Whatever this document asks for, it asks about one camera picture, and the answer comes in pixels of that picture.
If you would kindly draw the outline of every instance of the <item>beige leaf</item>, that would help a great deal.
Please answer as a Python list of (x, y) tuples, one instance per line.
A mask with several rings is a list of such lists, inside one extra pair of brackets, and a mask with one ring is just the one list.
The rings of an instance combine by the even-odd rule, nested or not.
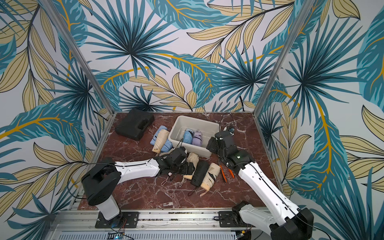
[(29, 48), (31, 53), (31, 58), (33, 65), (35, 67), (35, 70), (39, 77), (51, 88), (55, 89), (55, 85), (52, 82), (52, 76), (48, 73), (48, 67), (45, 65), (45, 63), (39, 58), (37, 53), (33, 50), (33, 48)]
[(92, 6), (91, 6), (91, 4), (89, 3), (88, 0), (79, 0), (79, 3), (80, 3), (81, 5), (84, 5), (84, 6), (86, 6), (86, 7), (88, 7), (89, 9), (92, 10)]
[(100, 115), (97, 115), (97, 119), (98, 119), (98, 121), (99, 121), (99, 123), (100, 123), (101, 130), (103, 131), (103, 130), (104, 130), (104, 127), (105, 127), (104, 119), (103, 119), (103, 117), (100, 116)]
[(280, 118), (280, 121), (281, 121), (281, 126), (282, 126), (282, 130), (283, 130), (283, 133), (285, 135), (285, 138), (286, 139), (289, 139), (289, 132), (288, 132), (288, 125), (287, 123), (285, 122), (284, 118)]
[(285, 171), (287, 169), (287, 164), (288, 164), (287, 160), (284, 154), (280, 151), (280, 148), (278, 146), (276, 147), (276, 149), (277, 149), (277, 155), (279, 156), (279, 160), (280, 160), (281, 172), (285, 174)]
[(23, 106), (24, 111), (26, 112), (36, 107), (35, 91), (33, 90), (32, 81), (32, 71), (29, 69), (28, 82), (26, 83), (25, 88), (23, 90)]
[(208, 55), (207, 57), (204, 58), (205, 60), (207, 60), (208, 62), (211, 61), (211, 55)]
[(207, 45), (204, 45), (202, 46), (201, 48), (199, 48), (194, 54), (193, 56), (196, 57), (196, 58), (203, 58), (205, 55), (207, 55), (209, 53), (210, 50), (212, 50), (217, 44), (221, 44), (221, 42), (224, 40), (224, 38), (221, 38), (219, 40), (217, 40), (216, 42), (214, 43), (211, 43), (211, 44), (207, 44)]
[(371, 142), (355, 136), (340, 136), (341, 142), (346, 150), (365, 152), (384, 156), (384, 151)]
[(9, 43), (13, 37), (15, 37), (16, 40), (16, 47), (20, 47), (21, 44), (25, 41), (27, 37), (27, 30), (29, 27), (29, 21), (19, 21), (19, 23), (23, 26), (21, 28), (19, 24), (15, 22), (10, 22), (9, 25), (12, 28), (9, 28), (8, 26), (5, 26), (0, 31), (0, 44)]
[(24, 193), (24, 196), (22, 197), (19, 204), (17, 205), (16, 207), (17, 209), (22, 209), (23, 207), (25, 207), (32, 200), (32, 194), (37, 195), (37, 193), (40, 191), (45, 181), (47, 180), (48, 175), (49, 173), (46, 173), (32, 183), (32, 185)]
[(273, 34), (279, 27), (281, 27), (281, 25), (283, 25), (283, 23), (285, 23), (285, 21), (291, 15), (292, 10), (293, 10), (293, 5), (290, 5), (289, 7), (281, 11), (278, 15), (276, 15), (268, 25), (268, 28), (266, 29), (265, 34), (263, 36), (263, 39), (267, 38), (268, 36)]
[(304, 143), (310, 138), (311, 136), (308, 134), (303, 134), (299, 136), (296, 141), (293, 143), (291, 149), (289, 150), (289, 161), (294, 160), (297, 158), (301, 150), (303, 149)]
[(290, 140), (289, 142), (291, 143), (295, 134), (296, 134), (296, 130), (297, 130), (297, 117), (295, 118), (295, 114), (297, 113), (297, 110), (298, 108), (296, 108), (294, 111), (293, 111), (293, 114), (291, 116), (291, 127), (290, 127)]
[(69, 159), (76, 162), (82, 162), (83, 157), (81, 153), (73, 145), (64, 145), (65, 154)]
[(142, 83), (142, 84), (149, 84), (151, 86), (156, 86), (156, 83), (152, 80), (149, 80), (148, 78), (146, 77), (141, 77), (141, 76), (133, 76), (133, 77), (129, 77), (129, 81), (130, 82), (135, 82), (135, 83)]
[(61, 181), (63, 180), (65, 174), (67, 173), (67, 171), (70, 167), (71, 167), (71, 165), (68, 164), (65, 167), (63, 167), (62, 169), (60, 169), (59, 171), (55, 172), (55, 174), (53, 174), (51, 176), (51, 178), (49, 179), (47, 185), (45, 186), (44, 190), (42, 191), (42, 193), (40, 194), (40, 196), (38, 198), (44, 197), (48, 193), (52, 192), (53, 189), (55, 188), (55, 184), (56, 184), (56, 186), (58, 186), (61, 183)]
[(193, 108), (196, 105), (196, 100), (197, 94), (192, 89), (191, 91), (189, 91), (189, 93), (187, 93), (187, 103), (189, 104), (189, 106), (191, 106), (191, 108)]
[(236, 17), (232, 20), (232, 22), (238, 22), (247, 20), (252, 16), (255, 16), (256, 14), (259, 14), (262, 12), (262, 10), (256, 6), (253, 7), (253, 13), (251, 14), (251, 6), (250, 5), (243, 5), (241, 6), (219, 6), (219, 5), (213, 5), (208, 4), (208, 7), (217, 9), (221, 12), (221, 14), (225, 16), (235, 16)]
[(51, 21), (49, 20), (47, 13), (45, 13), (43, 9), (40, 10), (40, 21), (41, 21), (43, 30), (45, 32), (45, 35), (47, 36), (53, 49), (56, 51), (56, 40), (55, 40), (55, 35), (53, 34)]
[(373, 182), (372, 183), (372, 188), (377, 190), (377, 191), (384, 192), (384, 177), (382, 177), (379, 180)]
[(249, 102), (249, 101), (243, 101), (243, 103), (247, 106), (247, 107), (249, 107), (249, 108), (255, 108), (255, 105), (253, 104), (253, 102)]
[(211, 63), (216, 63), (216, 64), (219, 64), (220, 63), (220, 57), (221, 55), (221, 44), (219, 44), (215, 50), (213, 51), (212, 55), (211, 55), (211, 59), (210, 59), (210, 62)]
[(236, 47), (239, 46), (240, 39), (241, 39), (241, 31), (243, 30), (243, 26), (244, 25), (241, 24), (225, 44), (225, 59), (230, 58), (231, 57), (230, 53), (234, 54)]
[(106, 114), (108, 111), (107, 111), (107, 109), (106, 108), (101, 108), (100, 110), (99, 110), (99, 114)]
[(284, 195), (286, 195), (287, 197), (289, 197), (290, 195), (292, 195), (293, 191), (292, 191), (292, 188), (289, 186), (288, 183), (286, 183), (286, 184), (283, 185), (283, 193), (284, 193)]
[(216, 26), (213, 28), (205, 29), (197, 33), (187, 33), (191, 38), (196, 40), (211, 40), (225, 36), (232, 32), (237, 27), (237, 25), (224, 25)]
[(36, 157), (47, 164), (54, 166), (61, 166), (68, 163), (68, 161), (63, 157), (63, 155), (57, 151), (46, 150), (39, 147), (36, 143), (33, 143), (33, 151), (35, 152)]
[(154, 92), (169, 92), (167, 89), (164, 89), (162, 87), (159, 87), (159, 86), (143, 86), (143, 89), (144, 90), (147, 90), (147, 91), (154, 91)]
[(179, 74), (180, 73), (176, 73), (173, 76), (173, 78), (172, 78), (172, 85), (173, 85), (173, 89), (175, 89), (176, 94), (180, 98), (184, 99), (185, 87), (184, 87), (184, 85), (180, 81)]
[(365, 106), (362, 107), (361, 115), (367, 128), (384, 142), (384, 119), (371, 113)]
[(243, 105), (241, 104), (241, 102), (238, 102), (236, 103), (236, 107), (232, 109), (231, 112), (236, 112), (237, 110), (240, 110), (243, 108)]
[(360, 19), (360, 13), (356, 5), (351, 0), (333, 0), (333, 13), (338, 18), (353, 17)]
[(290, 114), (289, 114), (290, 113), (289, 106), (288, 106), (288, 104), (286, 102), (282, 102), (281, 103), (281, 108), (283, 109), (285, 122), (287, 123), (287, 127), (289, 128), (289, 124), (291, 122), (291, 117), (290, 117)]
[(287, 175), (285, 176), (285, 179), (292, 180), (295, 177), (299, 176), (301, 173), (301, 167), (302, 165), (299, 163), (292, 163), (287, 170)]
[(53, 68), (56, 69), (56, 64), (54, 60), (52, 59), (51, 55), (47, 52), (45, 47), (43, 46), (43, 42), (41, 41), (41, 38), (36, 30), (36, 28), (32, 25), (31, 28), (31, 38), (33, 45), (35, 46), (37, 52), (40, 54), (40, 56), (47, 61)]
[(87, 160), (87, 162), (91, 162), (92, 156), (93, 156), (92, 150), (87, 150), (85, 152), (85, 159)]
[(19, 84), (25, 75), (28, 67), (26, 49), (16, 54), (15, 58), (8, 65), (0, 80), (0, 93), (9, 91)]
[(321, 16), (320, 16), (320, 25), (322, 25), (322, 24), (324, 23), (324, 20), (325, 20), (325, 18), (326, 18), (327, 15), (328, 15), (329, 5), (331, 4), (331, 1), (332, 1), (332, 0), (328, 0), (328, 1), (327, 1), (327, 3), (326, 3), (325, 6), (324, 6), (323, 11), (321, 12)]
[(358, 159), (360, 159), (360, 157), (356, 157), (353, 154), (347, 153), (347, 161), (348, 162), (352, 162), (352, 161), (355, 161), (355, 160), (358, 160)]
[(0, 184), (16, 184), (25, 182), (27, 180), (30, 180), (34, 177), (37, 177), (43, 173), (50, 172), (54, 170), (55, 168), (43, 168), (43, 167), (29, 167), (23, 170), (20, 170), (18, 172), (15, 172), (13, 175), (17, 180), (10, 180), (10, 179), (0, 179)]
[(0, 216), (30, 187), (32, 183), (14, 187), (14, 192), (7, 192), (0, 197)]
[(36, 89), (37, 89), (37, 93), (39, 94), (39, 97), (41, 97), (41, 99), (45, 103), (49, 103), (50, 101), (53, 100), (52, 94), (49, 91), (44, 89), (46, 87), (41, 82), (37, 81), (35, 78), (33, 79), (33, 82), (35, 83), (35, 86), (36, 86)]
[(5, 2), (8, 3), (12, 8), (10, 9), (7, 6), (8, 11), (10, 11), (13, 15), (28, 13), (26, 9), (28, 9), (30, 12), (33, 12), (38, 6), (38, 2), (36, 0), (18, 0), (17, 2), (14, 0), (5, 0)]
[[(273, 4), (272, 0), (261, 0), (262, 4)], [(275, 5), (284, 5), (291, 2), (294, 2), (295, 0), (275, 0)]]
[(170, 103), (162, 103), (166, 106), (172, 106), (172, 107), (181, 107), (181, 108), (186, 108), (186, 109), (190, 109), (188, 105), (186, 105), (185, 103), (181, 103), (181, 102), (170, 102)]
[(159, 93), (159, 94), (154, 94), (154, 95), (160, 99), (167, 100), (167, 101), (181, 101), (181, 102), (183, 102), (182, 99), (175, 97), (171, 94)]
[(56, 193), (60, 193), (62, 192), (66, 187), (67, 187), (67, 184), (68, 182), (70, 181), (70, 179), (72, 178), (72, 176), (74, 175), (74, 173), (82, 166), (82, 163), (74, 163), (74, 164), (71, 164), (71, 168), (68, 170), (65, 178), (64, 178), (64, 182), (63, 184), (61, 185), (61, 188), (60, 190)]
[(37, 105), (43, 105), (43, 104), (47, 104), (47, 103), (39, 96)]
[(261, 14), (260, 16), (255, 17), (245, 28), (244, 35), (243, 35), (243, 41), (244, 41), (243, 53), (245, 52), (245, 50), (249, 48), (249, 46), (251, 46), (253, 35), (255, 34), (256, 29), (259, 27), (263, 18), (264, 18), (264, 14)]
[(369, 170), (373, 168), (375, 173), (384, 167), (384, 160), (380, 158), (362, 158), (348, 164), (355, 178), (367, 177)]
[(149, 69), (148, 69), (148, 73), (151, 76), (151, 78), (155, 80), (155, 82), (159, 83), (161, 86), (165, 87), (170, 92), (172, 91), (172, 89), (170, 89), (170, 87), (169, 87), (169, 85), (165, 79), (163, 79), (159, 75), (153, 76), (152, 72)]

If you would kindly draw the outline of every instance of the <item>plastic bin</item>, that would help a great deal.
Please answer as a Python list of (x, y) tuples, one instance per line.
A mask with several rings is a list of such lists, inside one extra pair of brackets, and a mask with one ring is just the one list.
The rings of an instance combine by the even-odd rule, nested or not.
[(168, 135), (168, 139), (172, 143), (173, 147), (176, 148), (178, 144), (180, 147), (180, 141), (183, 138), (184, 132), (187, 128), (192, 129), (193, 131), (199, 130), (202, 133), (201, 147), (188, 143), (183, 143), (182, 145), (188, 152), (194, 152), (200, 157), (209, 158), (212, 153), (205, 148), (208, 145), (209, 139), (214, 137), (215, 133), (219, 131), (219, 127), (220, 125), (215, 122), (181, 115), (177, 117), (175, 124), (173, 124), (172, 130)]

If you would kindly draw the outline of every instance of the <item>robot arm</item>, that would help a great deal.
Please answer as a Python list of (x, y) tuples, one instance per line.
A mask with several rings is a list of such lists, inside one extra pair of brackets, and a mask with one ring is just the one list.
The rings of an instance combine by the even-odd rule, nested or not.
[[(207, 149), (220, 156), (220, 160), (239, 175), (260, 197), (270, 214), (242, 202), (232, 208), (234, 220), (248, 223), (271, 235), (273, 240), (308, 240), (312, 236), (313, 214), (300, 209), (267, 178), (256, 161), (245, 150), (238, 150), (228, 131), (211, 138)], [(82, 178), (88, 204), (97, 206), (104, 218), (113, 223), (121, 218), (121, 211), (113, 199), (117, 184), (140, 177), (194, 171), (188, 165), (184, 147), (169, 155), (139, 162), (113, 162), (105, 158)]]

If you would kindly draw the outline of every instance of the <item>tropical leaf wallpaper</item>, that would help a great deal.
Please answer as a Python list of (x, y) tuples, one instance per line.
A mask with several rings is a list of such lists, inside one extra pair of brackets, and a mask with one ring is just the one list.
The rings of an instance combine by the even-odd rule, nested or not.
[(384, 3), (316, 0), (311, 18), (257, 116), (273, 168), (332, 239), (384, 239)]
[[(81, 46), (87, 10), (55, 3)], [(69, 206), (109, 114), (38, 1), (0, 0), (0, 24), (1, 239), (41, 239)]]

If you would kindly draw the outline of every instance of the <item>cable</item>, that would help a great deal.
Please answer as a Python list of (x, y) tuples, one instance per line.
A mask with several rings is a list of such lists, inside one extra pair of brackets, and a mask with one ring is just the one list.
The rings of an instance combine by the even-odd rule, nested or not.
[(258, 239), (262, 234), (263, 234), (263, 231), (261, 231), (261, 233), (254, 240)]

